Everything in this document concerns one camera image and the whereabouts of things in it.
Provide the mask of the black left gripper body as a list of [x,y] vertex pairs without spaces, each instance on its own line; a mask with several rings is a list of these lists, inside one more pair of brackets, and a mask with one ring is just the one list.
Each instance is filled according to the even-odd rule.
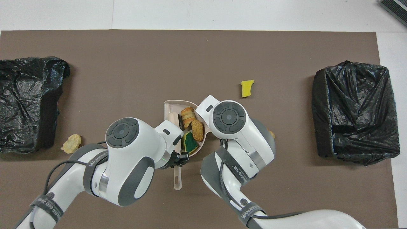
[[179,166],[179,153],[176,151],[173,151],[171,153],[170,158],[168,159],[167,163],[163,166],[163,169],[167,168],[174,168],[174,166]]

